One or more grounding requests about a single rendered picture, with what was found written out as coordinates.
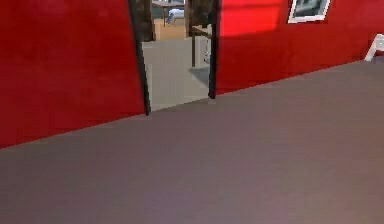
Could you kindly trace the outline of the dark wooden table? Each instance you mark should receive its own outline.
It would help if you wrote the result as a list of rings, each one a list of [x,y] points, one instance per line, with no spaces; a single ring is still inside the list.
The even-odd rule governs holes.
[[[207,46],[205,48],[203,61],[210,63],[211,57],[211,38],[212,38],[212,22],[211,12],[213,0],[187,0],[186,2],[186,19],[187,34],[192,38],[192,66],[196,66],[196,37],[203,36],[207,38]]]

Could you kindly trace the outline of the white framed wall picture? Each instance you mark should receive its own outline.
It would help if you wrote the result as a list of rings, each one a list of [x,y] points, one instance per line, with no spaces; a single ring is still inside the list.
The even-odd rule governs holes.
[[[326,18],[331,0],[292,0],[288,24],[322,21]]]

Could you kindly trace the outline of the white furniture piece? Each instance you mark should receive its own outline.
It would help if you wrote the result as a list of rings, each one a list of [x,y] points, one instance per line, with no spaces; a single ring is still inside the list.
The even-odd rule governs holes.
[[[375,36],[364,60],[371,61],[377,51],[384,52],[384,34],[377,34]]]

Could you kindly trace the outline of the black door frame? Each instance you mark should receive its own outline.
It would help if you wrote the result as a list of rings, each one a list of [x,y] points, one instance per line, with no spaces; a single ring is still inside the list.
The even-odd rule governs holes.
[[[128,0],[145,114],[216,96],[219,2],[211,12],[210,63],[203,61],[207,38],[197,36],[195,67],[186,2]]]

